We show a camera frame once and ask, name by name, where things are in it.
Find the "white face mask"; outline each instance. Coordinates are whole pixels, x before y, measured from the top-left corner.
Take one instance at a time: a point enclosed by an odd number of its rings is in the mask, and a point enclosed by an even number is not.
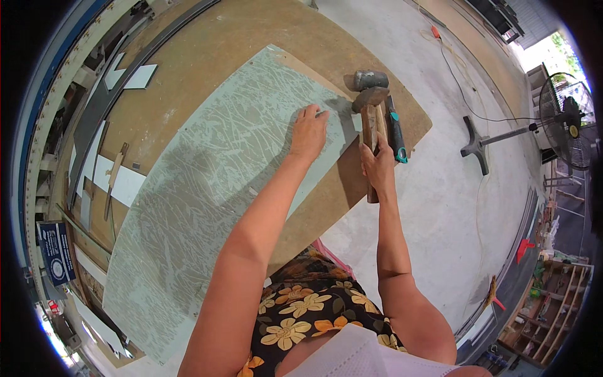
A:
[[[285,377],[443,377],[456,368],[382,346],[373,331],[347,324]]]

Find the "concrete floor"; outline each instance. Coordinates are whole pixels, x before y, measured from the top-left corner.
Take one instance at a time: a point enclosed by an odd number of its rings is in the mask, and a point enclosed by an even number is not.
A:
[[[480,306],[491,275],[499,271],[513,243],[528,187],[535,184],[533,177],[540,171],[533,137],[523,135],[490,146],[491,173],[483,177],[475,157],[462,158],[459,153],[469,140],[463,116],[470,112],[439,44],[421,36],[420,30],[429,35],[430,25],[416,8],[395,0],[319,0],[318,7],[388,66],[433,122],[409,164],[397,166],[396,183],[413,275],[455,331]],[[500,94],[491,91],[492,82],[483,79],[481,66],[463,54],[466,50],[453,35],[441,28],[440,33],[467,62],[477,92],[445,50],[472,109],[491,119],[506,118],[509,111]],[[473,122],[482,135],[512,127],[508,122],[475,117]],[[380,306],[377,216],[378,206],[361,201],[321,239],[352,266],[369,298]],[[106,376],[175,376],[185,347],[164,366],[145,357],[119,369],[97,347],[86,347],[86,353]]]

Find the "electrical cable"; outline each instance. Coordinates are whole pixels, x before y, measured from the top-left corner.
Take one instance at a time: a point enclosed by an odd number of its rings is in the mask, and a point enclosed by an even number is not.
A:
[[[454,81],[456,82],[456,85],[458,86],[458,89],[461,91],[461,96],[463,97],[463,101],[465,101],[465,105],[467,105],[467,108],[469,109],[469,111],[471,111],[473,113],[473,115],[477,116],[479,119],[483,119],[485,121],[490,121],[490,122],[504,122],[504,121],[517,121],[520,119],[528,119],[530,121],[539,121],[540,118],[528,118],[528,117],[519,117],[519,118],[505,118],[505,119],[487,119],[484,118],[483,116],[479,116],[475,113],[475,111],[473,111],[471,109],[471,106],[469,106],[469,103],[467,103],[467,100],[465,99],[465,93],[463,93],[463,89],[461,88],[461,85],[458,83],[458,80],[456,79],[456,76],[454,76],[454,73],[452,72],[452,68],[450,67],[450,64],[448,64],[448,59],[446,59],[446,55],[444,55],[444,41],[442,41],[442,38],[439,38],[440,40],[440,51],[442,53],[442,57],[444,57],[444,61],[446,62],[446,65],[448,66],[448,70],[450,71],[450,74],[452,75],[452,78],[454,78]]]

